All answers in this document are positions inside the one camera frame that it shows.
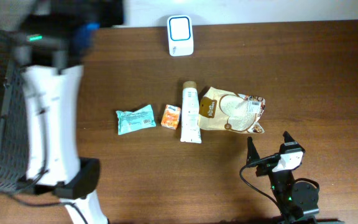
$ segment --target teal package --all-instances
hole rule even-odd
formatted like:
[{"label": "teal package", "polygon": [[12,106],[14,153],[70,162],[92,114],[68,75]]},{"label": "teal package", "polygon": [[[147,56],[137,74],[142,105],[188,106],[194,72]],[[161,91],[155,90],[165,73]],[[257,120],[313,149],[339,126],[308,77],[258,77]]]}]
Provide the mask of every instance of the teal package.
[{"label": "teal package", "polygon": [[147,105],[135,112],[116,111],[118,117],[118,135],[155,127],[152,105]]}]

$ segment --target gray plastic crate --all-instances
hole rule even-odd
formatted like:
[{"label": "gray plastic crate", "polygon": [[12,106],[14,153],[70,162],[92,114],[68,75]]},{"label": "gray plastic crate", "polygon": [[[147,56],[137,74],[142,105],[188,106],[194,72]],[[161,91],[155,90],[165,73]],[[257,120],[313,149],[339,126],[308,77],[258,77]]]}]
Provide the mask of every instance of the gray plastic crate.
[{"label": "gray plastic crate", "polygon": [[11,60],[11,39],[0,31],[0,190],[12,192],[29,160],[24,80]]}]

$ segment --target beige snack bag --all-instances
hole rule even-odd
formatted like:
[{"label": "beige snack bag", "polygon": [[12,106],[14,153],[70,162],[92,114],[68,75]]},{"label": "beige snack bag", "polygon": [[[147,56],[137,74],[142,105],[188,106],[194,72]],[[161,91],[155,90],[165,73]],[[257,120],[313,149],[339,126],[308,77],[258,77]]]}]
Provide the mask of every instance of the beige snack bag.
[{"label": "beige snack bag", "polygon": [[228,130],[241,134],[264,133],[258,120],[265,99],[211,87],[200,102],[198,126],[203,130]]}]

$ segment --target wooden table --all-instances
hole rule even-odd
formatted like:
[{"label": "wooden table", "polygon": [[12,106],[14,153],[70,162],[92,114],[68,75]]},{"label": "wooden table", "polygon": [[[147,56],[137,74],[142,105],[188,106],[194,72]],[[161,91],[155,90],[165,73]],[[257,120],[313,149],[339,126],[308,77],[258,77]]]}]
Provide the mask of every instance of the wooden table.
[{"label": "wooden table", "polygon": [[[202,131],[202,144],[158,125],[117,135],[116,110],[147,104],[155,119],[181,105],[182,84],[266,99],[252,135],[261,156],[288,131],[305,149],[295,178],[320,183],[318,218],[358,223],[358,21],[196,26],[194,54],[168,54],[163,27],[98,31],[78,98],[78,151],[101,159],[105,215],[117,223],[216,223],[279,215],[246,186],[249,135]],[[244,172],[271,194],[269,178]],[[22,197],[33,202],[52,196]],[[70,223],[64,208],[23,207],[0,195],[0,223]]]}]

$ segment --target bottle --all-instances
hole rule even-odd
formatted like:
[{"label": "bottle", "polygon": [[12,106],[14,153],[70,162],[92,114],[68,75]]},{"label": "bottle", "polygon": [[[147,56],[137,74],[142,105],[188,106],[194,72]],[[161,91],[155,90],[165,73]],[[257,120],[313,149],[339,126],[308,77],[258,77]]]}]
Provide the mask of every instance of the bottle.
[{"label": "bottle", "polygon": [[181,142],[201,143],[201,133],[198,127],[197,84],[187,81],[183,84],[183,104],[181,110]]}]

